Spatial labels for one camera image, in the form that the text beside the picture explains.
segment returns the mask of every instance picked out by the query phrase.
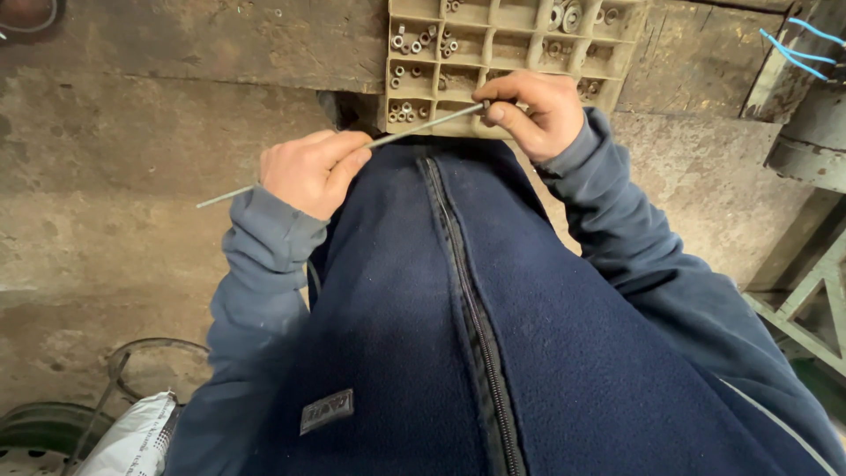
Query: right hand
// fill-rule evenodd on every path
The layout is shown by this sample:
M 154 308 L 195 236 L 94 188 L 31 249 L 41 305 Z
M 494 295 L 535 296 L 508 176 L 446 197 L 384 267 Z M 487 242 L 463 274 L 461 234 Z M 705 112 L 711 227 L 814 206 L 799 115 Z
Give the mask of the right hand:
M 261 153 L 261 184 L 279 200 L 328 220 L 347 196 L 349 183 L 370 160 L 364 132 L 321 130 Z
M 528 104 L 531 114 L 500 101 L 485 111 L 485 119 L 507 130 L 534 163 L 546 162 L 563 152 L 585 123 L 576 83 L 568 76 L 514 71 L 473 92 L 476 102 L 513 98 Z

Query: left hand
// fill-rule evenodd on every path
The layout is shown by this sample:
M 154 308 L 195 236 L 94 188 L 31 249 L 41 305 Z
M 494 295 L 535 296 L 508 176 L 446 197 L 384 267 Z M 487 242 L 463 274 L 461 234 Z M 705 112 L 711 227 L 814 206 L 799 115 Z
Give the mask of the left hand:
M 373 141 L 364 132 L 321 130 L 261 153 L 261 184 L 279 200 L 328 220 L 347 196 L 349 183 L 370 160 Z

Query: gray sleeve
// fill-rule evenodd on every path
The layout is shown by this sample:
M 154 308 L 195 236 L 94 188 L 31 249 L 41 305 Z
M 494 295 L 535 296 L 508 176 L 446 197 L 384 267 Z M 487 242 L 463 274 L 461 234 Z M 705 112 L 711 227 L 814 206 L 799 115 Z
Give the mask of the gray sleeve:
M 537 169 L 564 203 L 583 258 L 673 348 L 781 418 L 846 474 L 846 457 L 825 411 L 735 283 L 685 254 L 664 212 L 629 181 L 629 151 L 613 142 L 601 113 L 586 109 L 574 144 Z
M 211 299 L 211 379 L 179 417 L 165 474 L 239 474 L 309 316 L 303 264 L 326 239 L 313 219 L 262 187 L 235 198 L 223 237 L 229 273 Z

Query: person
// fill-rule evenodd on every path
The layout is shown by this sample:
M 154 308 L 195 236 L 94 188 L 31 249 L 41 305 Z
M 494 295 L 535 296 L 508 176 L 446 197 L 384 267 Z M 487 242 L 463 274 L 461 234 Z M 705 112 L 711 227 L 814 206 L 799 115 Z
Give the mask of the person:
M 519 71 L 473 93 L 512 98 L 531 114 L 497 101 L 484 120 L 582 256 L 502 141 L 371 156 L 366 134 L 324 130 L 264 151 L 166 473 L 846 473 L 824 410 L 575 83 Z

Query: concrete floor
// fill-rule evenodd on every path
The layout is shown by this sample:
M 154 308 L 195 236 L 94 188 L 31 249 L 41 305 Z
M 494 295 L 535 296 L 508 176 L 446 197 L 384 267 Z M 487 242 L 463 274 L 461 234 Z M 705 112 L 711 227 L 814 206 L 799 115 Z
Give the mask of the concrete floor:
M 761 167 L 777 126 L 613 123 L 634 181 L 688 251 L 741 284 L 810 193 Z M 262 148 L 327 127 L 313 91 L 0 69 L 0 412 L 93 406 L 106 357 L 128 341 L 203 342 L 228 217 L 225 205 L 194 205 L 254 180 Z M 540 194 L 577 247 L 563 206 Z M 207 375 L 176 351 L 133 357 L 126 374 L 140 390 L 183 394 Z M 127 407 L 115 396 L 107 410 Z

